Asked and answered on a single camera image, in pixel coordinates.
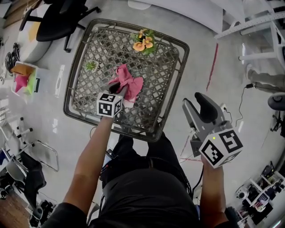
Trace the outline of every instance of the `pink cloth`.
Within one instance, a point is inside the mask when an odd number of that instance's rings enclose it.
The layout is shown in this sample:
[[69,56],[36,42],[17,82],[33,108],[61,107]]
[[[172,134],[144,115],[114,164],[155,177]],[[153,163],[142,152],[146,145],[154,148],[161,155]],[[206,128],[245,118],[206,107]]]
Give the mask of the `pink cloth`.
[[128,84],[128,90],[126,91],[124,97],[125,100],[130,101],[133,98],[136,99],[138,93],[143,87],[143,77],[133,78],[133,76],[131,76],[130,72],[126,67],[126,64],[119,66],[116,70],[116,74],[118,75],[118,77],[111,80],[109,84],[112,82],[120,82],[120,88],[117,90],[117,93],[119,93],[122,88]]
[[15,79],[16,82],[15,92],[18,92],[22,87],[26,87],[28,85],[28,79],[29,76],[23,76],[18,74]]

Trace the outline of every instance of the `artificial flower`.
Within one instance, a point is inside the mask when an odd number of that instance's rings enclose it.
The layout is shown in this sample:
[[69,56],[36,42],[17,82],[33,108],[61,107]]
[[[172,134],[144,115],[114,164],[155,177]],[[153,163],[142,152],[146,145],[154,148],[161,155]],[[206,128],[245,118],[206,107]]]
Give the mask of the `artificial flower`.
[[151,41],[152,41],[151,37],[146,37],[145,39],[142,40],[142,44],[145,45],[147,48],[152,48],[153,43]]
[[141,31],[139,31],[139,33],[138,33],[138,38],[140,39],[140,38],[142,38],[142,36],[143,36],[143,34],[144,34],[144,32],[147,30],[147,28],[145,28],[145,29],[142,29]]
[[143,51],[144,50],[144,44],[142,44],[142,42],[135,42],[133,49],[135,49],[136,51]]

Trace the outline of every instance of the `shoe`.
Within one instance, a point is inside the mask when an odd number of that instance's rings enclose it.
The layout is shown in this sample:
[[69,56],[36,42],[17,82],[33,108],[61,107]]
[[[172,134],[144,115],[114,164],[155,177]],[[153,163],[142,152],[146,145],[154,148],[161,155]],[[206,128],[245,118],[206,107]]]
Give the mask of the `shoe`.
[[252,73],[252,71],[255,71],[256,73],[260,73],[258,69],[253,67],[250,63],[248,63],[245,67],[245,77],[248,79],[248,74]]

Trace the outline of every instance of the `chair leg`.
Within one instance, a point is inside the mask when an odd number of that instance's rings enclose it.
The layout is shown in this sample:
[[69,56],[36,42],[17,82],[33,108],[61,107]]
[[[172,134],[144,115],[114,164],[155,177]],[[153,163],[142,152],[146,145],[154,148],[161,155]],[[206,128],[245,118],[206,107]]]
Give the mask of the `chair leg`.
[[81,14],[80,20],[81,20],[82,18],[86,17],[87,15],[89,15],[90,13],[94,12],[95,10],[96,10],[96,13],[100,13],[100,12],[101,12],[101,9],[100,9],[98,6],[96,6],[96,7],[92,8],[92,9],[90,9],[90,10],[84,12],[83,14]]
[[69,39],[70,39],[70,35],[68,35],[68,36],[65,38],[65,43],[64,43],[64,48],[63,48],[67,53],[70,53],[70,52],[71,52],[71,49],[70,49],[70,48],[67,48]]

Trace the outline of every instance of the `succulent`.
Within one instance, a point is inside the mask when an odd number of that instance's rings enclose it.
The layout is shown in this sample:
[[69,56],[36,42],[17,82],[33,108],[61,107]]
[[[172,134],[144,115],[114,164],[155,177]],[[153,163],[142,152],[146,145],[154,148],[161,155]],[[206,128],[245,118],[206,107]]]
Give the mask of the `succulent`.
[[87,62],[85,65],[87,71],[93,71],[96,69],[96,67],[97,67],[97,62],[93,60]]

